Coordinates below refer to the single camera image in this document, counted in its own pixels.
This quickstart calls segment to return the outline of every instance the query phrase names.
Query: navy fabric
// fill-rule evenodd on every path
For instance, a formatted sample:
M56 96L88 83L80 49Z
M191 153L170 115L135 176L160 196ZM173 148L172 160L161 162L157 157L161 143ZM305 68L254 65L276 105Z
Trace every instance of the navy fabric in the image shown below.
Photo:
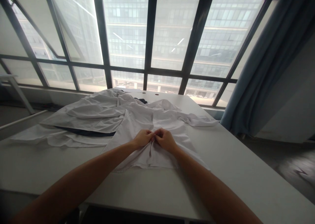
M81 130L81 129L73 129L73 128L67 128L67 127L58 127L58 126L55 126L55 128L69 131L69 132L72 132L72 133L77 134L77 135L90 136L90 137L114 136L114 134L116 133L116 132L101 133L101 132L85 131L85 130Z
M143 102L144 104L147 104L147 103L148 103L147 101L145 101L145 99L138 99L138 98L135 98L135 99L137 99L137 100Z
M315 0L279 0L237 81L220 123L252 135L264 100L315 30Z

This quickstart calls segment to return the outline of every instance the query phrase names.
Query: hand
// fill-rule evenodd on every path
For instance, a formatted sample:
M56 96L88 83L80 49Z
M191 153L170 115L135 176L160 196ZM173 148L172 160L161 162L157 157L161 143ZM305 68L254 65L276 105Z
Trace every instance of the hand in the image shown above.
M154 133L150 130L140 130L136 137L131 141L135 149L140 149L143 146L146 146L150 141L154 140Z
M160 128L156 130L154 134L158 144L166 151L174 153L178 149L172 134L168 130Z

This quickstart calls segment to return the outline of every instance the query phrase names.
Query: person's left hand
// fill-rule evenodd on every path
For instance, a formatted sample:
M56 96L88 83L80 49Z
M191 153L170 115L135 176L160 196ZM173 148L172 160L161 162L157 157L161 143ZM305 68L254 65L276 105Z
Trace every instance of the person's left hand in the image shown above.
M140 130L131 142L135 149L140 149L143 146L146 146L150 141L153 142L154 135L154 132L150 130Z

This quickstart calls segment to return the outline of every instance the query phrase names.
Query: forearm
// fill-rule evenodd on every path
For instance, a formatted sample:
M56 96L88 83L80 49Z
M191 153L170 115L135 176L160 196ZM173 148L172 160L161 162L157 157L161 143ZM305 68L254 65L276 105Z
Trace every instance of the forearm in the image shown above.
M87 199L108 174L135 151L134 148L131 142L121 145L70 171L22 210L12 222L57 223Z
M261 223L230 188L184 151L178 148L173 155L216 223Z

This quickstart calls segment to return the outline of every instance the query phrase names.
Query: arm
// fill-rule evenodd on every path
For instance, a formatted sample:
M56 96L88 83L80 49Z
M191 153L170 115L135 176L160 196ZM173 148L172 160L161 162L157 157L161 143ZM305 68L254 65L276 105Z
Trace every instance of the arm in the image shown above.
M133 151L153 140L154 133L141 130L129 143L103 153L64 175L11 223L57 223L86 200L108 174Z
M169 131L161 128L155 134L159 145L185 171L216 223L262 223L230 188L181 150Z

